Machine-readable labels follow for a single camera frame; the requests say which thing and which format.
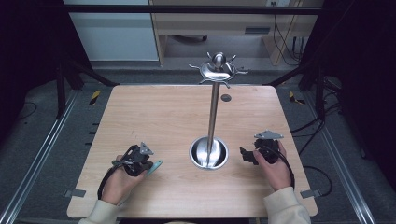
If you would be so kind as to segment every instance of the floor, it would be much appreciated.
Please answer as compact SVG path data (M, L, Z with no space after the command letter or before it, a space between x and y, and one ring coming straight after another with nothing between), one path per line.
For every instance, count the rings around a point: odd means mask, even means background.
M235 65L249 71L247 75L235 77L233 84L269 83L295 67L284 61L278 66L271 65L265 46L257 36L209 36L205 42L200 37L174 36L168 39L163 66L137 62L133 68L115 69L112 64L105 64L95 69L122 84L197 84L202 77L190 69L189 64L199 65L207 60L207 52L217 51L237 55ZM295 62L286 54L285 60ZM15 219L15 223L77 223L66 215L70 198L65 197L65 192L74 189L78 181L111 93L111 87L81 76L86 83L82 90L67 89L71 106L64 124L57 126L59 120L55 118L56 83L47 83L28 93L20 119L1 146L0 209L3 215ZM300 91L297 85L300 78L296 76L276 87L291 130L316 117L315 86L311 91ZM89 105L92 93L97 90L101 94L96 104ZM304 100L304 104L291 101L290 92L296 100ZM336 94L326 91L325 95L326 108L337 105ZM297 148L304 148L301 160L312 189L322 194L329 192L316 198L318 214L312 217L313 223L396 223L396 193L375 161L361 157L355 137L342 116L342 108L336 106L330 110L324 127L308 142L318 126L319 122L315 122L294 134ZM267 222L264 217L259 220ZM250 223L256 222L252 217Z

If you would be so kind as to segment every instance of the metal pole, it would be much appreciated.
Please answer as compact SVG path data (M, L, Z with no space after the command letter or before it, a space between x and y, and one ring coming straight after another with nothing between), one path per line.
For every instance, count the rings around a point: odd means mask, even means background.
M216 124L216 114L218 112L219 89L220 89L220 83L213 82L212 100L210 103L209 131L208 131L208 135L207 135L207 147L206 147L206 152L207 152L206 164L207 165L209 164L210 153L212 152L212 146L213 146L213 137L214 137L214 133L215 133L215 124Z

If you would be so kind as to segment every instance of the person's left hand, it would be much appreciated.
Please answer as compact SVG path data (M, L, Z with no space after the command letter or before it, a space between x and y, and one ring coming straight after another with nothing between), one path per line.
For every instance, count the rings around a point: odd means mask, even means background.
M131 190L143 181L147 171L139 176L128 175L123 167L118 168L107 180L102 193L102 201L118 205L120 201L127 196Z

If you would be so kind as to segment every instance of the gray floor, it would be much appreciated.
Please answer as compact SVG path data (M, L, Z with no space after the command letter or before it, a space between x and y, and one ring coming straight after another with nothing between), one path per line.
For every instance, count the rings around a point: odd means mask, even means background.
M235 77L233 84L261 85L286 74L294 66L281 63L272 66L264 45L259 37L210 36L206 42L199 38L172 37L168 40L165 65L135 66L134 69L124 67L115 70L114 67L98 67L97 72L113 81L133 84L197 84L201 76L188 64L199 65L207 60L206 53L224 51L227 55L237 55L234 60L238 67L251 71L248 75ZM78 181L79 172L90 150L96 123L100 122L111 88L106 87L91 78L82 75L86 84L77 93L77 100L70 115L48 155L40 175L33 185L29 195L18 213L16 223L76 223L66 214L70 198L64 197L64 192L73 189ZM297 129L312 120L315 114L309 104L300 105L289 100L289 92L293 91L296 99L309 102L314 94L312 91L300 91L297 87L300 76L288 80L276 87L279 100L284 109L291 130ZM89 105L92 93L100 90L101 94L96 105ZM337 103L331 95L327 98L330 106ZM35 155L45 141L55 122L57 102L55 82L31 90L26 97L25 108L8 140L0 150L0 209L3 211L12 199L19 184L22 182ZM311 134L317 128L311 126L295 135ZM376 223L396 223L396 194L382 176L374 161L361 158L360 149L348 128L342 114L335 111L326 117L325 130L341 152L348 171L359 187L359 191L367 203ZM303 165L315 166L323 170L332 180L332 193L326 197L316 198L318 214L312 217L314 223L361 223L355 207L350 201L345 185L341 181L336 165L332 162L330 150L322 137L322 130L309 143L301 156ZM301 149L309 136L294 138L298 149ZM322 174L306 169L308 181L312 189L327 191L329 182Z

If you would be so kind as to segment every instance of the person's right hand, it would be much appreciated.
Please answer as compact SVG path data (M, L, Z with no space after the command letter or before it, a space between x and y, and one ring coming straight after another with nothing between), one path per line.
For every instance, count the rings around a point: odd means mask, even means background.
M286 150L283 148L282 143L277 141L279 144L280 152L286 158ZM267 177L268 182L270 183L271 187L274 191L290 187L290 171L286 166L285 162L281 159L277 159L277 161L273 164L269 163L265 160L262 154L258 150L253 151L254 158L259 163L260 167L262 168L263 174Z

